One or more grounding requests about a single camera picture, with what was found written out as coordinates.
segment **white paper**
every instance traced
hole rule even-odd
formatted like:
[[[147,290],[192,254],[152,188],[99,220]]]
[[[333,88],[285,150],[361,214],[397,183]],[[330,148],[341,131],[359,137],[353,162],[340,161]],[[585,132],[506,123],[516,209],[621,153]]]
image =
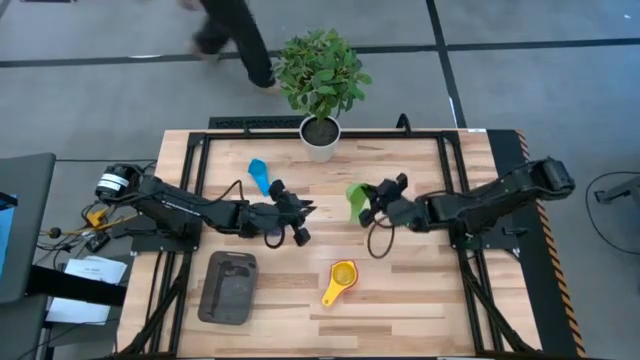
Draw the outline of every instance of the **white paper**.
[[[71,259],[65,273],[86,279],[117,284],[127,265],[118,261],[88,256],[84,260]],[[54,298],[47,314],[47,321],[65,323],[95,323],[104,325],[109,316],[108,305],[96,305],[84,301]]]

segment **white pot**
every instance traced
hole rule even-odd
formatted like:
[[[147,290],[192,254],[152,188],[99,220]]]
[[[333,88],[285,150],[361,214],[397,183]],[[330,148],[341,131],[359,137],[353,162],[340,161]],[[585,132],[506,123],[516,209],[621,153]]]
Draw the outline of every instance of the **white pot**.
[[[302,128],[307,122],[313,119],[315,119],[315,116],[309,116],[302,121],[302,124],[300,124],[300,129],[298,129],[298,132],[300,133],[300,139],[302,139],[302,143],[304,144],[305,149],[307,149],[309,160],[315,161],[315,162],[329,161],[329,159],[331,159],[331,157],[333,156],[333,153],[336,149],[336,145],[338,145],[338,140],[340,140],[340,133],[342,132],[342,129],[340,129],[340,124],[338,124],[336,119],[329,116],[327,117],[327,120],[333,121],[333,123],[335,123],[336,126],[338,127],[338,136],[336,137],[336,139],[331,144],[326,146],[316,146],[316,145],[309,144],[307,140],[305,140],[304,137],[302,136]]]

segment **blue object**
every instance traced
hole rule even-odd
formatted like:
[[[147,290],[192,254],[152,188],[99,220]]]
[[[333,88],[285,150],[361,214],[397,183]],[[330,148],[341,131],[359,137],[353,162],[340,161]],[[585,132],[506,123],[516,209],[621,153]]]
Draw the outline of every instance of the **blue object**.
[[[269,196],[269,187],[271,182],[269,181],[269,172],[267,171],[267,164],[260,159],[253,159],[249,163],[249,174],[253,176],[256,184],[262,191],[262,195]]]
[[[4,269],[4,259],[7,256],[7,247],[9,246],[9,232],[11,231],[11,222],[13,221],[13,212],[15,208],[8,208],[0,211],[0,276]]]

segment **person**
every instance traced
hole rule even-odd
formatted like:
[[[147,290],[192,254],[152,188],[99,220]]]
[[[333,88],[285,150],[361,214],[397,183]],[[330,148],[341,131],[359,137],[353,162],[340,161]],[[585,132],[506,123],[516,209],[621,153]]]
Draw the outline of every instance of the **person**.
[[[267,47],[244,0],[180,0],[189,10],[201,6],[207,12],[202,28],[194,34],[191,51],[200,58],[216,55],[233,40],[249,80],[270,95],[280,93]]]

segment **black pants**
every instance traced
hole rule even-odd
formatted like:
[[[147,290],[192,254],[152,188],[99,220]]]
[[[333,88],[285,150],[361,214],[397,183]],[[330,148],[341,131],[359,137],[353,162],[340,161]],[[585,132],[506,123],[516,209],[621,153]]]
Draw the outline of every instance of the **black pants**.
[[[275,84],[271,59],[258,26],[244,0],[201,0],[209,15],[194,36],[200,51],[216,54],[231,39],[238,46],[249,80],[258,87]]]

